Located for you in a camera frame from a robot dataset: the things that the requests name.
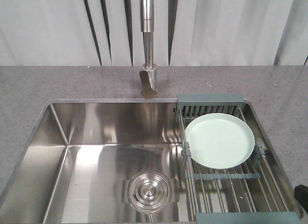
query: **faucet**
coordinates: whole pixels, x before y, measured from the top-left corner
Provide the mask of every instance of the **faucet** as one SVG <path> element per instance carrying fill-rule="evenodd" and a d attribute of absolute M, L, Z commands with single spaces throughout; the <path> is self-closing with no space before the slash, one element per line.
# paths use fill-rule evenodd
<path fill-rule="evenodd" d="M 145 58 L 145 64 L 139 72 L 142 83 L 141 95 L 145 99 L 153 99 L 157 94 L 157 66 L 153 63 L 154 0 L 140 0 L 140 19 Z"/>

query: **black object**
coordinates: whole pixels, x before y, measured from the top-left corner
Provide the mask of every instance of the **black object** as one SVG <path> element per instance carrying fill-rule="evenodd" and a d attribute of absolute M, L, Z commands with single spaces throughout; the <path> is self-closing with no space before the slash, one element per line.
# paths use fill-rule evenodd
<path fill-rule="evenodd" d="M 302 184 L 296 186 L 294 197 L 308 214 L 308 187 Z"/>

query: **light green plate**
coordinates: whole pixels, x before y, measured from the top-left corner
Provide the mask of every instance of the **light green plate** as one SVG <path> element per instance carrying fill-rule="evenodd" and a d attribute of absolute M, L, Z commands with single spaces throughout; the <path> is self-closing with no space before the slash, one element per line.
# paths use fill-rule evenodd
<path fill-rule="evenodd" d="M 185 130 L 192 158 L 213 169 L 227 169 L 246 161 L 254 150 L 255 138 L 242 120 L 224 113 L 194 119 Z"/>

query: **kitchen sink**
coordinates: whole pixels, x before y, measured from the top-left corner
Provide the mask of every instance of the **kitchen sink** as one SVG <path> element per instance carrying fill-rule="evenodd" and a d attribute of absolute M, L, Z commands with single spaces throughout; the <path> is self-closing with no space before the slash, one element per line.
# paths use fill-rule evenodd
<path fill-rule="evenodd" d="M 201 113 L 190 109 L 183 109 L 190 118 Z M 190 181 L 178 111 L 175 99 L 50 101 L 1 196 L 0 223 L 188 222 L 194 213 L 222 212 L 221 206 L 302 216 L 248 103 L 241 111 L 268 157 L 269 168 L 255 172 L 261 187 L 248 179 Z M 234 107 L 225 112 L 235 114 Z M 212 173 L 193 160 L 190 170 L 191 176 Z M 267 201 L 262 192 L 270 193 Z M 237 196 L 242 199 L 233 202 Z"/>

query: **gray plastic bracket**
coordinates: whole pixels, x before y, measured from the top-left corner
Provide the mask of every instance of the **gray plastic bracket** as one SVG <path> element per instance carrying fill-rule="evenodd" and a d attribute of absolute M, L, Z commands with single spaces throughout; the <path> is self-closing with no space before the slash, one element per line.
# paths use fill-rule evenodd
<path fill-rule="evenodd" d="M 260 178 L 259 173 L 194 173 L 195 180 L 213 180 L 213 179 L 257 179 Z"/>

